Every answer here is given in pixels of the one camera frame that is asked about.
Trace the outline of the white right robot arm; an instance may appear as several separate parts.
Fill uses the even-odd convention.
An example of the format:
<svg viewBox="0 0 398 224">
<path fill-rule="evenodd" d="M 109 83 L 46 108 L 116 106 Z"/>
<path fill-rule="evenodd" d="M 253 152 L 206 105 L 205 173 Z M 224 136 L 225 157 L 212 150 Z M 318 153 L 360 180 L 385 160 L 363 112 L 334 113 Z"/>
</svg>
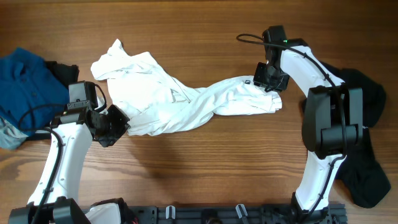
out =
<svg viewBox="0 0 398 224">
<path fill-rule="evenodd" d="M 347 149 L 363 136 L 363 92 L 348 88 L 327 70 L 303 39 L 288 39 L 283 26 L 270 26 L 260 39 L 267 62 L 258 64 L 254 84 L 266 92 L 281 92 L 293 79 L 306 97 L 302 139 L 308 156 L 302 181 L 292 196 L 290 218 L 296 223 L 321 221 Z"/>
</svg>

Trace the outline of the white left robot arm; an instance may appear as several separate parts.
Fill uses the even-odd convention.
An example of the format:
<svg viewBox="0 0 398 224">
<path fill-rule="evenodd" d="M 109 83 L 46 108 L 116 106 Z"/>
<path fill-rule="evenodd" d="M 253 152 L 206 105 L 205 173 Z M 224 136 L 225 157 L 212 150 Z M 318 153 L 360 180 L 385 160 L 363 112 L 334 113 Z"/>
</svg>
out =
<svg viewBox="0 0 398 224">
<path fill-rule="evenodd" d="M 34 193 L 25 207 L 11 210 L 9 223 L 129 223 L 134 213 L 122 198 L 95 203 L 84 212 L 77 203 L 86 154 L 93 141 L 113 146 L 129 128 L 129 118 L 117 106 L 99 105 L 99 85 L 71 84 L 69 103 L 43 131 L 51 147 Z"/>
</svg>

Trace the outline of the black t-shirt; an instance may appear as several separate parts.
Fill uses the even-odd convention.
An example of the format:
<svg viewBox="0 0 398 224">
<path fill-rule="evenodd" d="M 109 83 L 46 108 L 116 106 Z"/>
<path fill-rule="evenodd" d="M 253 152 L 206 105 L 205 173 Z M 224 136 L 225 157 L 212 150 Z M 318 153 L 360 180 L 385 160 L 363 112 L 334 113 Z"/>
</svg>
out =
<svg viewBox="0 0 398 224">
<path fill-rule="evenodd" d="M 376 161 L 369 129 L 379 120 L 386 102 L 382 85 L 353 68 L 335 68 L 324 64 L 334 76 L 342 79 L 348 88 L 363 92 L 362 132 L 359 143 L 347 149 L 346 159 L 340 165 L 335 179 L 349 190 L 354 204 L 363 208 L 375 207 L 390 191 L 391 184 Z"/>
</svg>

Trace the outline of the white t-shirt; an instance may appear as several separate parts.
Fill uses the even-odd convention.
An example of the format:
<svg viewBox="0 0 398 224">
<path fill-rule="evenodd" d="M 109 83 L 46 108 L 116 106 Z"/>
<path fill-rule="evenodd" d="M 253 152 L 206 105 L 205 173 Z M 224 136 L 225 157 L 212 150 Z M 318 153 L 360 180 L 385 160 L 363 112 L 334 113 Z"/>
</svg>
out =
<svg viewBox="0 0 398 224">
<path fill-rule="evenodd" d="M 128 55 L 120 40 L 91 65 L 95 80 L 106 81 L 114 105 L 129 118 L 130 136 L 189 131 L 214 115 L 275 113 L 282 100 L 253 84 L 252 75 L 191 88 L 170 76 L 149 52 Z"/>
</svg>

